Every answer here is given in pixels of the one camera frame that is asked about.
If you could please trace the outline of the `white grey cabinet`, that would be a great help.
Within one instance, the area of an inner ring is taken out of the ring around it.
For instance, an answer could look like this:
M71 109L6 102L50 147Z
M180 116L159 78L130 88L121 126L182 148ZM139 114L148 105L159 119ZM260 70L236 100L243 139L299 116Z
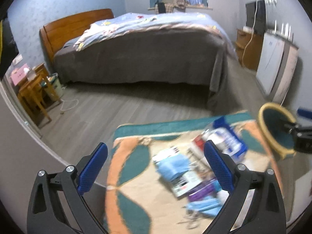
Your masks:
M264 97L283 104L298 61L298 47L289 40L265 32L256 81Z

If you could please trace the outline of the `purple plastic bottle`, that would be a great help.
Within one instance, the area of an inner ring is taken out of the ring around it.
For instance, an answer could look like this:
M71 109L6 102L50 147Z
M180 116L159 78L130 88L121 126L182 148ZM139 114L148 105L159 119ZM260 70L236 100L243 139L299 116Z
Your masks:
M188 201L194 202L202 200L203 198L216 194L222 190L218 180L204 180L201 184L191 189L188 192Z

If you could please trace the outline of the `blue paper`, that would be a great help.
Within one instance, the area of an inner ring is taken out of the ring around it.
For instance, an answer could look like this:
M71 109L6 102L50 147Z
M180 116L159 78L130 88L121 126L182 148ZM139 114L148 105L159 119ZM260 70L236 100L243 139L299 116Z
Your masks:
M157 172L168 182L189 171L189 165L190 160L182 154L167 157L156 164Z

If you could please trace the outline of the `wooden cabinet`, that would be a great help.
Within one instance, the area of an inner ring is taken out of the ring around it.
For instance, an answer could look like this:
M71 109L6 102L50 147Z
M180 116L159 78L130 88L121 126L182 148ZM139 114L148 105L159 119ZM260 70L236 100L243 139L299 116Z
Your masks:
M256 71L259 66L263 36L237 29L235 49L241 66Z

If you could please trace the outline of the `teal orange beige rug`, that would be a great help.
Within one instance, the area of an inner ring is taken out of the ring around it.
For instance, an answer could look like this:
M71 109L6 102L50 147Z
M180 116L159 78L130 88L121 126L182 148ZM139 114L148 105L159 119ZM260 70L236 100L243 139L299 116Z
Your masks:
M222 139L213 132L213 121L220 117L117 128L104 204L104 226L109 233L205 233L215 217L188 211L186 205L191 189L204 180L217 180L204 145L212 141L223 153ZM282 190L277 164L257 122L247 112L225 119L247 145L243 161L236 164L258 172L273 169ZM157 172L156 164L177 154L190 160L189 171L168 182ZM253 195L250 190L233 229L242 225ZM209 196L224 205L229 193L222 189Z

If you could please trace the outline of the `black television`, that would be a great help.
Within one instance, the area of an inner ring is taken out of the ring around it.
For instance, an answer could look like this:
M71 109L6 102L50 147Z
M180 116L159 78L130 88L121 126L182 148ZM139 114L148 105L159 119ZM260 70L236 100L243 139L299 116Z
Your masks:
M257 0L245 4L246 26L253 28L254 33L264 35L266 31L266 8L264 0Z

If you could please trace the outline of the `white blue box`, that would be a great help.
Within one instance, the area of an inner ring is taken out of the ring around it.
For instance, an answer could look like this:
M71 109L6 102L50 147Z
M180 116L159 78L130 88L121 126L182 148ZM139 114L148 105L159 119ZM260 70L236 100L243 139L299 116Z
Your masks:
M247 153L247 145L236 135L234 129L226 121L225 116L214 120L213 128L214 134L222 139L222 152L229 155L235 163L243 161Z

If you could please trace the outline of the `wooden headboard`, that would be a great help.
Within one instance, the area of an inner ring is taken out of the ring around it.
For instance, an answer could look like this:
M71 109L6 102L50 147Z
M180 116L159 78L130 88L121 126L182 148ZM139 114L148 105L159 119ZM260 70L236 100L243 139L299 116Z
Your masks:
M113 18L111 9L100 9L70 15L44 25L40 28L40 36L49 62L52 64L54 55L62 49L63 45L81 36L92 23Z

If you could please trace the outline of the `pink box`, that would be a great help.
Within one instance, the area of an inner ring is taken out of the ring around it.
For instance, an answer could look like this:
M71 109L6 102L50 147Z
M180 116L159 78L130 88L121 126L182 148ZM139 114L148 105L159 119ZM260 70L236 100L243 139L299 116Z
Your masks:
M10 75L13 85L17 86L27 76L29 71L29 66L26 63L20 68L14 69Z

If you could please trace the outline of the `light blue floral quilt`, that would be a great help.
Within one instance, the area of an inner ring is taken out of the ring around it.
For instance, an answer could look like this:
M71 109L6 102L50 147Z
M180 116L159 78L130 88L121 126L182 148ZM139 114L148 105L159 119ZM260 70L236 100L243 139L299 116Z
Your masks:
M76 51L84 50L95 43L113 39L130 33L158 30L199 30L221 38L226 43L227 53L237 59L233 43L225 30L208 14L195 13L163 13L138 14L127 13L119 17L100 20L90 25L73 44Z

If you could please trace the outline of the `small trash bucket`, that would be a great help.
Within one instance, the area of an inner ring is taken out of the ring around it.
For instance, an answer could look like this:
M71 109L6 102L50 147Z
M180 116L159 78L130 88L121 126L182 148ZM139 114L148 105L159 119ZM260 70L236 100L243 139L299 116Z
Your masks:
M63 96L63 89L58 74L54 73L49 76L48 81L53 88L53 92L49 93L49 96L53 101L58 101Z

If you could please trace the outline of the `yellow teal trash bin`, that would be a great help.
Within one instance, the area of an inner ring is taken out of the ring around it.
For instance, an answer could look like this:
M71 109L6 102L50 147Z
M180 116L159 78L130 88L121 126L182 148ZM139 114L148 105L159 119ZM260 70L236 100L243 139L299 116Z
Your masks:
M284 130L284 122L296 123L295 117L280 104L268 102L258 112L258 125L269 146L281 159L295 155L292 136Z

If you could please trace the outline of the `light blue face mask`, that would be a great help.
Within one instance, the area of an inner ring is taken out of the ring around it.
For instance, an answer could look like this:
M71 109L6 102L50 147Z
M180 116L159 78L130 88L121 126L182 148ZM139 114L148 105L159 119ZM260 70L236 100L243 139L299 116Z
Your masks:
M203 200L189 202L186 205L188 211L199 212L207 217L216 217L222 208L219 199L211 196L205 197Z

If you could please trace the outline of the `clothes pile on windowsill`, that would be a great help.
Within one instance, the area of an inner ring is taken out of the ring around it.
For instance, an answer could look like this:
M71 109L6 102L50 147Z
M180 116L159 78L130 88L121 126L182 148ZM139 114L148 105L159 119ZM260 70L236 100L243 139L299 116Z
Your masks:
M174 9L185 10L189 2L187 0L157 0L155 3L155 13L172 13Z

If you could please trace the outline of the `wooden bedside table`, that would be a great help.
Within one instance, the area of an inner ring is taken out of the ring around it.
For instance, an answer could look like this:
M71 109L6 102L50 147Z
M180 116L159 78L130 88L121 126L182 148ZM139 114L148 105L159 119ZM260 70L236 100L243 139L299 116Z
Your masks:
M48 122L51 122L52 118L47 111L48 104L44 98L49 97L52 103L60 102L61 99L53 101L50 98L49 93L53 92L53 88L48 81L50 75L43 63L30 69L29 72L34 72L34 76L27 75L17 85L19 88L17 99L35 124L39 122L40 115L44 116Z

